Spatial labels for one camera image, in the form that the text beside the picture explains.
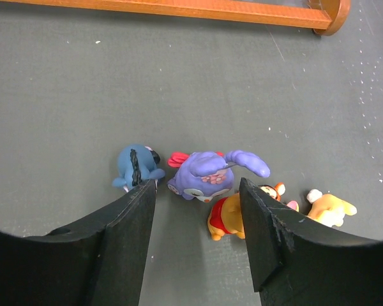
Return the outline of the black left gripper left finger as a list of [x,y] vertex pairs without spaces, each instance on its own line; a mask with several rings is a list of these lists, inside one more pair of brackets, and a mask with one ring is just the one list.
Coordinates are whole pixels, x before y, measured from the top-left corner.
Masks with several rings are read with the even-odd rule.
[[148,180],[46,235],[0,231],[0,305],[137,305],[155,204]]

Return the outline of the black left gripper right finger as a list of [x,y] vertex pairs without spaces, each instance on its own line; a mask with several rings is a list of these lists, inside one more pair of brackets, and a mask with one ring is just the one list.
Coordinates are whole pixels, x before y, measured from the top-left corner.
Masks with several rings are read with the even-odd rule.
[[263,305],[383,305],[383,240],[315,222],[242,178],[254,290]]

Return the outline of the yellow bear toy figure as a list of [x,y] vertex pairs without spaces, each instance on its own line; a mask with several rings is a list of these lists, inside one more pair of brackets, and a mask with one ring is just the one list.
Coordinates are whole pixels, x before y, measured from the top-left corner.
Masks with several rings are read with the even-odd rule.
[[218,200],[207,219],[207,228],[214,241],[225,235],[236,235],[245,239],[239,193]]

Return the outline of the blue donkey toy figure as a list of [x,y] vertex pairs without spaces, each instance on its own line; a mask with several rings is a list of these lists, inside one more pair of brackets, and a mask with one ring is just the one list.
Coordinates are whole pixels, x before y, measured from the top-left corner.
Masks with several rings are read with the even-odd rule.
[[165,177],[165,171],[158,167],[159,154],[152,148],[142,144],[132,144],[125,147],[117,158],[118,177],[112,181],[112,186],[132,190],[145,180],[154,180],[157,186]]

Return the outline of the purple bunny toy figure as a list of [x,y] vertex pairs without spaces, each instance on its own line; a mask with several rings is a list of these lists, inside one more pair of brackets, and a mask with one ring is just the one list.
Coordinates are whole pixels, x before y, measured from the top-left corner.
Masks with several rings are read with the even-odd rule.
[[186,200],[194,198],[208,203],[214,197],[230,191],[234,186],[232,166],[241,166],[259,177],[268,178],[271,170],[256,154],[244,150],[221,152],[205,151],[186,154],[173,152],[167,164],[176,174],[167,187]]

